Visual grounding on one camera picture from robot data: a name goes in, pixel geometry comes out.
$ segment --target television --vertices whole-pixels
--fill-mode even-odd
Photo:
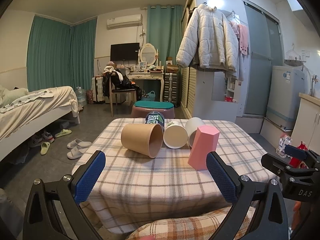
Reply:
[[[139,49],[140,43],[113,44],[110,48],[110,60],[138,60]]]

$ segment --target white cylinder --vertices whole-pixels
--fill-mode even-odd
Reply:
[[[190,147],[192,147],[193,141],[195,140],[197,128],[202,125],[204,125],[204,122],[199,117],[192,117],[186,122],[185,128],[188,133],[188,143]]]
[[[186,129],[176,121],[168,123],[163,133],[163,142],[171,149],[179,149],[188,141]]]

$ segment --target das logo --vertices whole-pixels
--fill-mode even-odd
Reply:
[[[310,197],[310,196],[311,196],[311,193],[312,193],[312,191],[309,191],[309,194],[308,194],[308,191],[307,191],[307,190],[304,192],[304,190],[302,189],[302,190],[300,190],[300,192],[299,192],[299,196],[303,195],[303,196],[308,196],[308,197]]]

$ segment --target wooden chair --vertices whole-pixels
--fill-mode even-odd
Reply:
[[[130,93],[133,94],[134,102],[137,102],[137,90],[135,88],[130,89],[112,89],[111,76],[115,76],[116,73],[112,72],[109,78],[109,93],[110,93],[110,107],[111,107],[111,116],[113,117],[113,104],[112,104],[112,94],[115,94],[116,97],[116,107],[118,108],[118,94]]]

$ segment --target air conditioner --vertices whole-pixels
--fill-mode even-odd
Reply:
[[[119,27],[129,27],[129,26],[138,26],[142,24],[142,15],[135,14],[135,15],[128,15],[122,16],[117,18],[112,18],[107,20],[107,27],[108,29],[114,29]]]

